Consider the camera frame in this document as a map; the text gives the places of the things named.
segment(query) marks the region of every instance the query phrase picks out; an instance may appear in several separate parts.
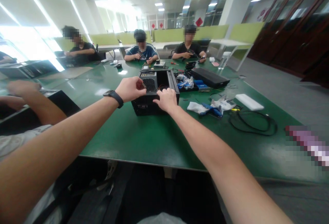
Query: black cable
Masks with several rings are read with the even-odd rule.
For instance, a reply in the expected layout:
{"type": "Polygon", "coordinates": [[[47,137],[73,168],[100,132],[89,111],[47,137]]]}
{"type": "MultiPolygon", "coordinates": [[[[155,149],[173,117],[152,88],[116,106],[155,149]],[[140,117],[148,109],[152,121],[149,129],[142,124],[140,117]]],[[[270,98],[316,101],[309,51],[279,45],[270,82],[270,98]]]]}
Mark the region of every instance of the black cable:
{"type": "Polygon", "coordinates": [[[262,136],[273,136],[277,133],[278,131],[278,125],[275,122],[274,119],[272,119],[270,116],[267,116],[265,114],[262,114],[260,112],[256,112],[256,111],[237,111],[237,112],[230,112],[230,117],[229,117],[229,123],[237,130],[241,131],[241,132],[245,132],[245,133],[252,133],[252,134],[259,134],[262,136]],[[260,115],[261,117],[265,118],[265,120],[267,121],[267,128],[266,129],[259,129],[256,127],[253,127],[252,125],[248,124],[243,117],[241,116],[241,114],[247,114],[247,113],[252,113],[252,114],[257,114],[260,115]],[[251,129],[255,130],[255,131],[247,131],[247,130],[242,130],[240,128],[237,128],[233,122],[232,122],[232,117],[237,116],[239,118],[239,120],[242,121],[242,123],[244,123],[246,126],[250,127],[251,129]],[[264,134],[265,132],[268,132],[271,130],[272,125],[274,126],[274,131],[271,134],[264,134]]]}

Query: blue t-shirt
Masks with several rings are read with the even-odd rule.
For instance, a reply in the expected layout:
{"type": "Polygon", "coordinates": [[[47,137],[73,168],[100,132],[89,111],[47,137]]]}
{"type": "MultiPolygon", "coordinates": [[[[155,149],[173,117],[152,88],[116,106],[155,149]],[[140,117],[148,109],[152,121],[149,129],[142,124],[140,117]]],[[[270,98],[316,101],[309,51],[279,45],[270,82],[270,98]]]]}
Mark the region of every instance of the blue t-shirt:
{"type": "MultiPolygon", "coordinates": [[[[137,52],[139,51],[139,47],[138,45],[133,46],[128,52],[127,55],[133,55],[133,54],[137,54],[137,52]]],[[[157,54],[157,51],[155,50],[155,47],[150,44],[150,43],[146,43],[146,49],[144,52],[142,52],[143,55],[145,57],[141,57],[141,60],[148,60],[148,58],[153,57],[157,54]]]]}

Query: white power bank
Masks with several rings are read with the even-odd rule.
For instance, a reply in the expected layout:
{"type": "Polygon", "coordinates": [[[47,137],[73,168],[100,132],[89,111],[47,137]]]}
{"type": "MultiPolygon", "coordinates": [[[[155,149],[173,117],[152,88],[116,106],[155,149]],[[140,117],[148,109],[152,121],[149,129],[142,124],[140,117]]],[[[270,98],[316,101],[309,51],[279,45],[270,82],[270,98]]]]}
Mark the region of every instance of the white power bank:
{"type": "Polygon", "coordinates": [[[244,104],[251,111],[258,111],[264,109],[262,105],[256,102],[254,99],[250,98],[246,94],[237,94],[235,98],[238,99],[242,104],[244,104]]]}

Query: wristwatch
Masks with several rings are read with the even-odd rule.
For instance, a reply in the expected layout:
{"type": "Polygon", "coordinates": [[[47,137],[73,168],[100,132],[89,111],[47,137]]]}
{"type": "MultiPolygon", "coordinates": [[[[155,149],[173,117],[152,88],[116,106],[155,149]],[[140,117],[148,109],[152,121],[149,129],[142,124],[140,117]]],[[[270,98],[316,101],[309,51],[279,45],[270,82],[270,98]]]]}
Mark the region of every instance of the wristwatch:
{"type": "Polygon", "coordinates": [[[119,107],[121,108],[123,106],[123,100],[122,98],[115,92],[115,90],[109,90],[103,94],[103,96],[107,97],[113,97],[117,102],[119,103],[119,107]]]}

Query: sneaker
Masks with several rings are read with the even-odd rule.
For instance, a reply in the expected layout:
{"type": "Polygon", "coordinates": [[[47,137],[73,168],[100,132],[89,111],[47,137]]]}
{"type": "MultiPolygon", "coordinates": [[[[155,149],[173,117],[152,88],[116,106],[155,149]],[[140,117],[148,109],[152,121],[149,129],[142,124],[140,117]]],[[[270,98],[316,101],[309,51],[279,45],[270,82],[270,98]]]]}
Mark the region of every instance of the sneaker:
{"type": "MultiPolygon", "coordinates": [[[[108,160],[107,162],[107,174],[104,180],[107,180],[109,178],[112,177],[116,167],[117,167],[118,162],[117,161],[112,161],[112,160],[108,160]]],[[[104,185],[98,186],[97,190],[101,191],[103,190],[105,187],[107,187],[108,183],[105,183],[104,185]]]]}

